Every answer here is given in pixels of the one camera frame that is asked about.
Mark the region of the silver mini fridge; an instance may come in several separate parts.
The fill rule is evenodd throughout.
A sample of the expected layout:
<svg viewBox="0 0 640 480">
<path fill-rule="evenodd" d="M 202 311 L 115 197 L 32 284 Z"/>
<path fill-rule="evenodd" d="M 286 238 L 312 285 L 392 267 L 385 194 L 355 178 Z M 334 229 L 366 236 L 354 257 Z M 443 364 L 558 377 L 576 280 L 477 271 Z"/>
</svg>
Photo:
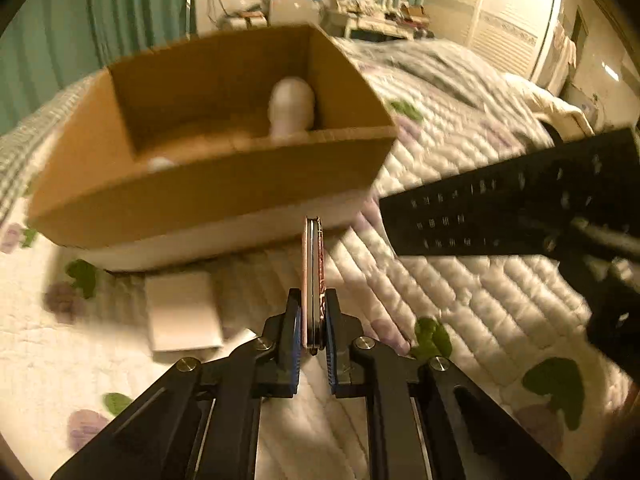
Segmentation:
<svg viewBox="0 0 640 480">
<path fill-rule="evenodd" d="M 322 4 L 318 0 L 269 0 L 270 26 L 321 23 Z"/>
</svg>

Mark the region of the white padded jacket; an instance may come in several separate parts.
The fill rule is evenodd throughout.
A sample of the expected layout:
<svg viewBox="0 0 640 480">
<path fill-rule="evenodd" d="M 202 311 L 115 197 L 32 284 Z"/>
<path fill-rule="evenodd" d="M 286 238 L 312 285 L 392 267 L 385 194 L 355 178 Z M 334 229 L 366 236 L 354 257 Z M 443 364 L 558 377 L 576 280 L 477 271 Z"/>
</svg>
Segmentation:
<svg viewBox="0 0 640 480">
<path fill-rule="evenodd" d="M 534 116 L 559 133 L 563 141 L 594 136 L 593 128 L 579 107 L 568 104 L 521 76 L 503 73 L 502 78 Z"/>
</svg>

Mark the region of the light blue earbuds case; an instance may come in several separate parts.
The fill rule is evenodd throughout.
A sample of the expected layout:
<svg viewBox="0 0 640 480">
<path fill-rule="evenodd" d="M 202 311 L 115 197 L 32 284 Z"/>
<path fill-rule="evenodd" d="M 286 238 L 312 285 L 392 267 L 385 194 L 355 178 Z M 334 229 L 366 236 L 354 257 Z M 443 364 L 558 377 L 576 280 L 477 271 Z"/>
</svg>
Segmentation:
<svg viewBox="0 0 640 480">
<path fill-rule="evenodd" d="M 177 166 L 175 162 L 166 157 L 153 157 L 148 160 L 146 168 L 149 172 L 164 171 Z"/>
</svg>

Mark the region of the white dressing table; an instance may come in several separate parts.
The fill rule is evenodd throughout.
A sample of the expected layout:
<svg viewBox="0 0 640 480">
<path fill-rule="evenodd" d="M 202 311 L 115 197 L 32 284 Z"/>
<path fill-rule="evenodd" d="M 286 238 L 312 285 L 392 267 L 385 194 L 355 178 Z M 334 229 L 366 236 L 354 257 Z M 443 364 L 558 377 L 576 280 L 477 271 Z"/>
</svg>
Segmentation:
<svg viewBox="0 0 640 480">
<path fill-rule="evenodd" d="M 429 24 L 425 16 L 359 2 L 337 3 L 334 9 L 326 9 L 321 19 L 322 29 L 330 36 L 352 39 L 364 35 L 367 41 L 377 42 L 434 39 Z"/>
</svg>

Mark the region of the white square charger box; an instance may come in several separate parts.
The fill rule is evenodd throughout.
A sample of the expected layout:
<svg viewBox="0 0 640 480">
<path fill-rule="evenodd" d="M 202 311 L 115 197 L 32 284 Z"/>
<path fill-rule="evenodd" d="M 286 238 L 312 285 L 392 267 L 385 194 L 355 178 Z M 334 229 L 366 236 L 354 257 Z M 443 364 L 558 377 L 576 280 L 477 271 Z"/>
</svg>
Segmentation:
<svg viewBox="0 0 640 480">
<path fill-rule="evenodd" d="M 147 275 L 143 283 L 149 345 L 153 359 L 168 362 L 183 354 L 224 345 L 213 281 L 204 270 Z"/>
</svg>

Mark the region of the open cardboard box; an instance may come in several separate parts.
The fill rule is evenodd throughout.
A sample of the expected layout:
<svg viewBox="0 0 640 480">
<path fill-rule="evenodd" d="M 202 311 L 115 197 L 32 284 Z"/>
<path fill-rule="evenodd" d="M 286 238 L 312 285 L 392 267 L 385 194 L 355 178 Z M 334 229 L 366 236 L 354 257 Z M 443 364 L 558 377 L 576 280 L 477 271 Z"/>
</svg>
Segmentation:
<svg viewBox="0 0 640 480">
<path fill-rule="evenodd" d="M 314 125 L 270 136 L 274 85 L 314 90 Z M 266 27 L 147 50 L 100 70 L 38 177 L 28 224 L 109 271 L 147 271 L 347 226 L 397 138 L 320 29 Z M 177 164 L 149 172 L 148 160 Z"/>
</svg>

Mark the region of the red patterned case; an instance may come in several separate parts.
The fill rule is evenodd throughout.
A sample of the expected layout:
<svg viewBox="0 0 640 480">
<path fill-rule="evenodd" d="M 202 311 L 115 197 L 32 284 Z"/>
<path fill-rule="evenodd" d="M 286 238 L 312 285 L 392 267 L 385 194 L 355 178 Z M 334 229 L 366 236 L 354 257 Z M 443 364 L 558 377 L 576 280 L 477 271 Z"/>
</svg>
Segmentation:
<svg viewBox="0 0 640 480">
<path fill-rule="evenodd" d="M 319 218 L 306 218 L 303 234 L 302 345 L 313 356 L 323 348 L 324 244 Z"/>
</svg>

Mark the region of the white louvred wardrobe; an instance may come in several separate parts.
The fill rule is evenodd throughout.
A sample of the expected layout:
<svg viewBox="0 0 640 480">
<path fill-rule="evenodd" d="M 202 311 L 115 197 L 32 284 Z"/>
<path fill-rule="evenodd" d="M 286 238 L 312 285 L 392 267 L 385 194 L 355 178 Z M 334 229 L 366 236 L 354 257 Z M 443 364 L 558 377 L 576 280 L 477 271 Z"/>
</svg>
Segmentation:
<svg viewBox="0 0 640 480">
<path fill-rule="evenodd" d="M 477 0 L 466 43 L 496 70 L 540 75 L 561 0 Z"/>
</svg>

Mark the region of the black remote control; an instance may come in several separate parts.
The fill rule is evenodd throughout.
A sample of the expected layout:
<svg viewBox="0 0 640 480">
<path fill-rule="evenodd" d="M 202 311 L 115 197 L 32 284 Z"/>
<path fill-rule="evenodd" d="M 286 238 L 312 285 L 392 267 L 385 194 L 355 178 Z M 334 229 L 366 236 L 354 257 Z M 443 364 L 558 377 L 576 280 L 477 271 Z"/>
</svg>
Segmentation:
<svg viewBox="0 0 640 480">
<path fill-rule="evenodd" d="M 401 257 L 543 255 L 520 214 L 639 238 L 638 192 L 639 136 L 625 128 L 409 188 L 380 211 Z"/>
</svg>

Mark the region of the white cylindrical bottle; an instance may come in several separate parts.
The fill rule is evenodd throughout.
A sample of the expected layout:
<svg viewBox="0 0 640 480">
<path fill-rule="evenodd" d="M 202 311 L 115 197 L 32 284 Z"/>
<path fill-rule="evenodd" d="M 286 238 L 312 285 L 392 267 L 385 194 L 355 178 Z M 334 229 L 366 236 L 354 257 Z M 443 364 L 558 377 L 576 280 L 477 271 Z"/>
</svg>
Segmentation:
<svg viewBox="0 0 640 480">
<path fill-rule="evenodd" d="M 286 77 L 271 91 L 268 107 L 270 136 L 284 138 L 314 125 L 314 90 L 302 78 Z"/>
</svg>

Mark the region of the large green curtain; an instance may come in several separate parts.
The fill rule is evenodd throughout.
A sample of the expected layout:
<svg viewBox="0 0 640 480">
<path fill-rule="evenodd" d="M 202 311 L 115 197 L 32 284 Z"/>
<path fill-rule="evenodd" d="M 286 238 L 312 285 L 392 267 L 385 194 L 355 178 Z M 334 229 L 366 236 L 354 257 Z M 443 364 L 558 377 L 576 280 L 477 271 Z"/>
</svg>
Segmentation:
<svg viewBox="0 0 640 480">
<path fill-rule="evenodd" d="M 195 32 L 195 0 L 25 0 L 1 34 L 2 131 L 100 68 Z"/>
</svg>

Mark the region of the white drawer cabinet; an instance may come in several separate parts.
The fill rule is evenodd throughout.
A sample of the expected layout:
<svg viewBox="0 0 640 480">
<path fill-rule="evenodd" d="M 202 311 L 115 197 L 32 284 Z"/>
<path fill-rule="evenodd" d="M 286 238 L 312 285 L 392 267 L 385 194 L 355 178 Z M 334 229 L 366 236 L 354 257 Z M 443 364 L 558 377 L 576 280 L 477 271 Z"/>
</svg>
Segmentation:
<svg viewBox="0 0 640 480">
<path fill-rule="evenodd" d="M 267 26 L 268 20 L 262 11 L 250 11 L 226 16 L 222 20 L 220 28 L 223 30 L 247 30 Z"/>
</svg>

